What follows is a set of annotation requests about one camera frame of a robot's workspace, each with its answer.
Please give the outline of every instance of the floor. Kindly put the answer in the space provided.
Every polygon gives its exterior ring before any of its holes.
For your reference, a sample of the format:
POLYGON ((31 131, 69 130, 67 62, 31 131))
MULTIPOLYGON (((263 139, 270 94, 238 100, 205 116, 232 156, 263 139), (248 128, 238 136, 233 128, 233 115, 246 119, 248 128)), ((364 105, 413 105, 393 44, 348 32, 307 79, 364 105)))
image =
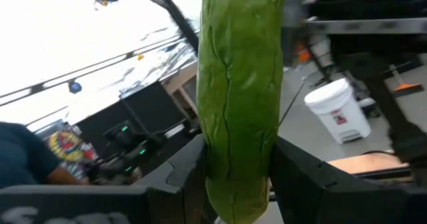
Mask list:
MULTIPOLYGON (((303 83, 302 77, 312 70, 313 67, 306 67, 298 70, 290 69, 284 72, 281 116, 286 112, 301 87, 303 83)), ((426 76, 427 65, 402 74, 406 82, 412 84, 421 83, 425 88, 427 88, 426 76)), ((386 83, 391 89, 398 86, 393 78, 387 79, 386 83)), ((310 91, 311 89, 304 85, 296 96, 294 104, 290 107, 286 118, 280 125, 279 136, 325 161, 352 157, 370 150, 390 149, 390 140, 386 135, 388 126, 382 117, 369 120, 372 128, 369 137, 343 145, 337 144, 320 120, 304 105, 304 97, 310 91)), ((399 97, 398 102, 407 118, 427 131, 427 91, 399 97)), ((256 223, 283 223, 277 203, 270 203, 266 213, 256 223)))

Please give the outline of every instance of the cucumber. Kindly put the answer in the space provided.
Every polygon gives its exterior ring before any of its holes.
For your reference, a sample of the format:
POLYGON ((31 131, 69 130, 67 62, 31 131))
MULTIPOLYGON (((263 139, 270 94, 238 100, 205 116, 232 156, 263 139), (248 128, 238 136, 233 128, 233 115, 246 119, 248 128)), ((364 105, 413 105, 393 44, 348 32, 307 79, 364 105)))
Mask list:
POLYGON ((203 0, 197 110, 209 201, 228 224, 267 208, 282 84, 284 0, 203 0))

